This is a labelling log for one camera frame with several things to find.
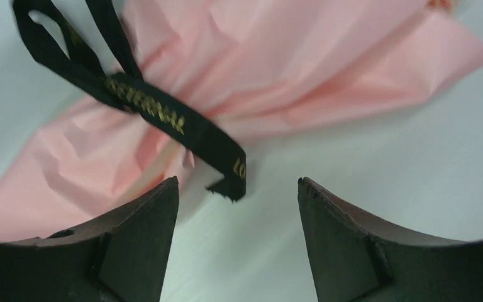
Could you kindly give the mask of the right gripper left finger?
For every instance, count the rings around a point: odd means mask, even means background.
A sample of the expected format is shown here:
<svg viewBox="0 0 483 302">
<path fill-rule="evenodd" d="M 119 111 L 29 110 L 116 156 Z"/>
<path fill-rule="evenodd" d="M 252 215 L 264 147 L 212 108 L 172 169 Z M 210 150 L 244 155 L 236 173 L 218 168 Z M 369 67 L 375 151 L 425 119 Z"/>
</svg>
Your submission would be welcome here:
<svg viewBox="0 0 483 302">
<path fill-rule="evenodd" d="M 0 301 L 158 301 L 178 209 L 171 177 L 48 238 L 0 243 Z"/>
</svg>

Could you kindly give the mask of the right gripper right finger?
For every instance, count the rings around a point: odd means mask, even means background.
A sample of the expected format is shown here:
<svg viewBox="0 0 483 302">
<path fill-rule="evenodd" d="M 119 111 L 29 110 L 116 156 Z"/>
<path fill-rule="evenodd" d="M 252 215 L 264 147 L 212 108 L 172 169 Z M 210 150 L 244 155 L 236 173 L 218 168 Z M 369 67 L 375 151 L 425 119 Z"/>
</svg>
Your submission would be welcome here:
<svg viewBox="0 0 483 302">
<path fill-rule="evenodd" d="M 319 301 L 483 301 L 483 240 L 399 226 L 307 177 L 297 200 Z"/>
</svg>

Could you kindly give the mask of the black ribbon gold lettering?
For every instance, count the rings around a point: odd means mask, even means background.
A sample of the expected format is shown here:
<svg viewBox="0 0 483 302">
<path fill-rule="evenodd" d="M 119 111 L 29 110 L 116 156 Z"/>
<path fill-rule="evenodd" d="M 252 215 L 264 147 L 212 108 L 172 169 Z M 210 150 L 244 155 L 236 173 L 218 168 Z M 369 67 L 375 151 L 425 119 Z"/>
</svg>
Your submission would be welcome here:
<svg viewBox="0 0 483 302">
<path fill-rule="evenodd" d="M 23 43 L 33 59 L 99 102 L 140 115 L 221 173 L 208 190 L 232 201 L 246 193 L 246 154 L 212 121 L 147 83 L 111 1 L 87 7 L 121 71 L 107 74 L 93 49 L 51 1 L 13 1 Z"/>
</svg>

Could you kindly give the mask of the pink flower bouquet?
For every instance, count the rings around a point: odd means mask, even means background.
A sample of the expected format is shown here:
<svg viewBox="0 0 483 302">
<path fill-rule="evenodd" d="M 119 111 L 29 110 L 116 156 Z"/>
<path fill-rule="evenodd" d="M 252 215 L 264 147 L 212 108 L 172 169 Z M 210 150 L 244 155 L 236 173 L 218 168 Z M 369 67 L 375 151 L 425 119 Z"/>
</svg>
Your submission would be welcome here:
<svg viewBox="0 0 483 302">
<path fill-rule="evenodd" d="M 483 66 L 449 1 L 128 1 L 144 79 L 237 142 L 409 105 Z M 184 182 L 196 155 L 87 96 L 41 127 L 0 180 L 0 242 L 46 237 Z"/>
</svg>

